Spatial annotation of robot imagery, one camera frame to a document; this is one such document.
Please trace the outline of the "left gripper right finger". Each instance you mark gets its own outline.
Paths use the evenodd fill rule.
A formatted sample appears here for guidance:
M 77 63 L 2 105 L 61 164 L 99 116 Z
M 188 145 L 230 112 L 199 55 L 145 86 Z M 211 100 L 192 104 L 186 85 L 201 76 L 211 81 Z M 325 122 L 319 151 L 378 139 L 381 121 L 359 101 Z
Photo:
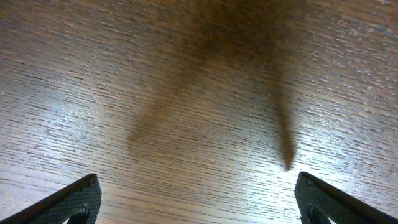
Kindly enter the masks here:
M 396 218 L 308 172 L 299 173 L 294 193 L 302 224 L 397 223 Z

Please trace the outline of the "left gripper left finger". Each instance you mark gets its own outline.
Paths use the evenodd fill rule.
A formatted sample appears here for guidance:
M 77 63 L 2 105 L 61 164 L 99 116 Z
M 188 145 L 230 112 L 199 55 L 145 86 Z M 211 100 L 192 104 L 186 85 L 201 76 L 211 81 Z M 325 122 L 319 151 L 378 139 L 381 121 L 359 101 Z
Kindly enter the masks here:
M 88 174 L 41 201 L 1 220 L 1 224 L 95 224 L 102 192 L 96 174 Z

